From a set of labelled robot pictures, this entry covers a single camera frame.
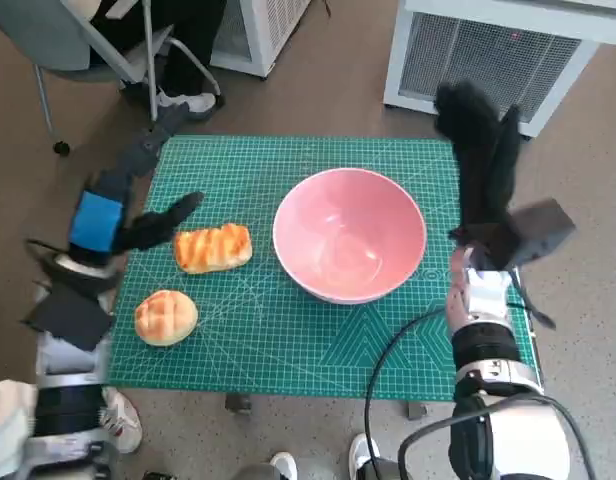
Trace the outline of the bare black left hand blue tape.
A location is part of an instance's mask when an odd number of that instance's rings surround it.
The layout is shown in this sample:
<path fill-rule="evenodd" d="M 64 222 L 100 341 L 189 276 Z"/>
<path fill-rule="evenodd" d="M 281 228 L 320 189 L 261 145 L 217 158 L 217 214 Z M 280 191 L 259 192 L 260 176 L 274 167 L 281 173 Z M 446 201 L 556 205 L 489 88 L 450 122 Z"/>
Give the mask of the bare black left hand blue tape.
<path fill-rule="evenodd" d="M 123 148 L 114 164 L 86 182 L 69 230 L 69 253 L 105 263 L 130 250 L 147 250 L 170 241 L 176 228 L 204 199 L 195 191 L 163 212 L 148 212 L 127 220 L 133 183 L 157 167 L 162 147 L 185 123 L 189 107 L 166 108 L 153 126 Z"/>

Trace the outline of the black knitted gloved right hand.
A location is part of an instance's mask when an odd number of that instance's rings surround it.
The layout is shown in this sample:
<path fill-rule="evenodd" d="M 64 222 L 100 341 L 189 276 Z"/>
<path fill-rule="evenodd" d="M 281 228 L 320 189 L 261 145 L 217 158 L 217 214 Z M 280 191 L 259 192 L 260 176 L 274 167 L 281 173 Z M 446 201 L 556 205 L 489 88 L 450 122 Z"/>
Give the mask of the black knitted gloved right hand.
<path fill-rule="evenodd" d="M 452 145 L 459 172 L 459 225 L 449 237 L 475 249 L 476 267 L 504 271 L 520 246 L 508 212 L 521 149 L 520 109 L 505 114 L 472 83 L 442 83 L 435 128 Z"/>

